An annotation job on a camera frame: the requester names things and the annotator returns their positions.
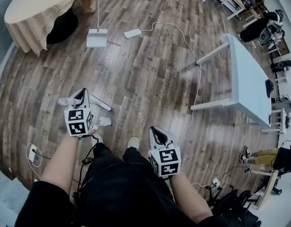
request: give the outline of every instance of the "dustpan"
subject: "dustpan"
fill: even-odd
[[[87,36],[87,48],[106,47],[107,29],[100,29],[100,0],[97,0],[97,29],[90,29]]]

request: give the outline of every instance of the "broom handle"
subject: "broom handle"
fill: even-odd
[[[99,10],[100,10],[100,0],[97,0],[97,32],[99,32]]]

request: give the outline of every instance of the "white cube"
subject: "white cube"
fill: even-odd
[[[159,177],[175,175],[180,172],[180,148],[150,150],[150,163]]]
[[[65,123],[71,136],[88,134],[92,123],[90,108],[64,110]]]

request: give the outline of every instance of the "white adapter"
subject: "white adapter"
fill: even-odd
[[[31,144],[31,147],[30,147],[30,153],[28,154],[28,159],[31,161],[31,162],[34,162],[35,160],[35,152],[33,152],[37,150],[36,146]]]
[[[219,187],[220,181],[217,178],[214,178],[212,183],[215,185],[215,187]]]
[[[127,39],[130,39],[136,36],[140,36],[141,34],[142,34],[141,30],[137,28],[137,29],[125,32],[124,37]]]

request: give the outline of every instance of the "yellow pants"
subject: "yellow pants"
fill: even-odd
[[[263,164],[265,166],[273,167],[274,161],[279,152],[279,148],[258,151],[255,160],[255,165]]]

